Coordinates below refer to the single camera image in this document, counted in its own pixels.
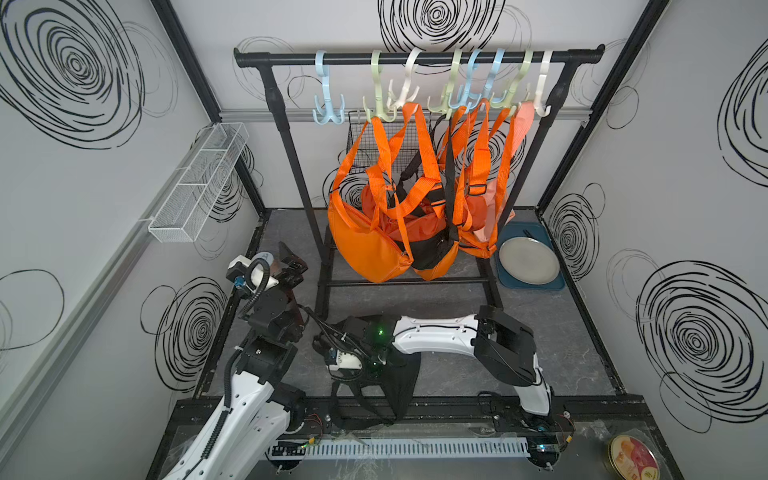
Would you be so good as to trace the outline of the orange and black backpack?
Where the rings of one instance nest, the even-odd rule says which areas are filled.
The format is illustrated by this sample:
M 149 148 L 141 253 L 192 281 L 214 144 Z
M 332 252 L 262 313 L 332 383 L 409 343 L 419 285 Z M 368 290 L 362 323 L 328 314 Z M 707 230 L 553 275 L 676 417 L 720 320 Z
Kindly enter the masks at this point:
M 392 315 L 368 315 L 362 317 L 395 317 Z M 385 378 L 332 378 L 331 394 L 328 406 L 328 415 L 331 422 L 338 428 L 346 431 L 363 430 L 376 425 L 391 425 L 401 420 L 407 413 L 408 406 L 413 398 L 416 381 L 421 366 L 421 355 L 405 354 L 394 346 L 392 354 L 395 355 L 395 367 L 392 374 Z M 338 391 L 341 386 L 347 386 L 357 402 L 357 405 L 367 411 L 369 419 L 356 419 L 346 417 L 340 410 Z M 378 387 L 381 389 L 388 407 L 392 411 L 390 415 L 380 412 L 364 395 L 366 387 Z

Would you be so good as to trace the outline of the orange crossbody bag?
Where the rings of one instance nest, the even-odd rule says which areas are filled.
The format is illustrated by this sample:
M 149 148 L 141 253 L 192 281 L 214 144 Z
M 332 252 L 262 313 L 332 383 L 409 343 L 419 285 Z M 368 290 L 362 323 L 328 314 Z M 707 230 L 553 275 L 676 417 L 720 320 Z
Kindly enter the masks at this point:
M 353 270 L 370 282 L 383 283 L 405 273 L 414 261 L 405 222 L 409 211 L 391 183 L 392 164 L 403 136 L 390 138 L 377 117 L 364 128 L 373 131 L 378 150 L 376 163 L 367 169 L 373 213 L 367 215 L 353 208 L 340 193 L 341 184 L 356 160 L 361 143 L 356 140 L 334 179 L 328 220 L 335 245 Z

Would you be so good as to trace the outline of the orange drawstring bag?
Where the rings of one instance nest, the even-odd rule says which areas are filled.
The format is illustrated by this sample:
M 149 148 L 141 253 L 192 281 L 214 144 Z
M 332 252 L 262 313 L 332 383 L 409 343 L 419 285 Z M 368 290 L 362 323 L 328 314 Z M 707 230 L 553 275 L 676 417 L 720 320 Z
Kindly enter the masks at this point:
M 443 277 L 454 264 L 457 255 L 458 250 L 453 249 L 443 256 L 436 266 L 429 269 L 415 269 L 415 273 L 425 281 L 432 281 Z

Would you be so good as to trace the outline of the orange sling bag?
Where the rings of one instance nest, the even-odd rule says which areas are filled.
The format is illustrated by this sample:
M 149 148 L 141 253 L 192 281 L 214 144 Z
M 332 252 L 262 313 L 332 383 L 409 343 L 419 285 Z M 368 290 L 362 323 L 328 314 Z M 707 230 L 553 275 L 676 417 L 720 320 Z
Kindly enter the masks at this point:
M 533 121 L 528 108 L 503 108 L 490 119 L 490 102 L 474 110 L 459 111 L 451 145 L 468 162 L 458 168 L 453 214 L 459 248 L 478 258 L 489 258 L 497 249 L 499 230 L 512 218 L 505 213 L 512 161 Z

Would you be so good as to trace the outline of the pink sling bag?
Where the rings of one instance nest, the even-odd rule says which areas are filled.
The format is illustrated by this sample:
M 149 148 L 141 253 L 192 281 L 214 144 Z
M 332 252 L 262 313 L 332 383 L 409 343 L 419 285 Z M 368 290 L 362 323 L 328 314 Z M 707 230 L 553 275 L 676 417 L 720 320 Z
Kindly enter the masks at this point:
M 504 144 L 501 151 L 499 170 L 494 179 L 488 182 L 486 193 L 482 196 L 484 206 L 486 207 L 485 225 L 482 229 L 475 232 L 477 237 L 488 242 L 491 239 L 501 211 L 504 209 L 509 194 L 508 185 L 511 183 L 510 176 L 513 171 L 513 160 L 517 151 L 528 134 L 533 120 L 535 118 L 535 107 L 532 101 L 521 103 L 515 113 L 511 114 L 509 109 L 503 109 L 490 131 L 491 138 L 497 137 L 497 132 L 507 125 L 507 133 L 504 135 Z

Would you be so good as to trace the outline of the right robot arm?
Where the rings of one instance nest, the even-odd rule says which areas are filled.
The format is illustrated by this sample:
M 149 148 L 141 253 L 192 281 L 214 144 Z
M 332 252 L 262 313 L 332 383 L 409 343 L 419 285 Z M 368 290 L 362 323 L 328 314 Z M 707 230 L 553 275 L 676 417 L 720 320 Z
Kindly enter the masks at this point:
M 426 352 L 476 359 L 515 389 L 524 428 L 551 428 L 552 390 L 539 365 L 533 331 L 499 308 L 483 305 L 476 314 L 447 319 L 377 314 L 317 324 L 313 348 L 333 380 L 328 416 L 342 430 L 402 420 Z

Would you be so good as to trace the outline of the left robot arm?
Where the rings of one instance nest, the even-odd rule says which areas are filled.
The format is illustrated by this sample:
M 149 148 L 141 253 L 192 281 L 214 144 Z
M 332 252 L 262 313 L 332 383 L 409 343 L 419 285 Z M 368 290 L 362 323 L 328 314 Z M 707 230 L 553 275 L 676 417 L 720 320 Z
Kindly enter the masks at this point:
M 306 327 L 293 290 L 308 266 L 278 246 L 278 255 L 238 256 L 228 266 L 250 330 L 226 363 L 223 397 L 169 479 L 245 479 L 281 435 L 303 425 L 305 394 L 283 378 Z

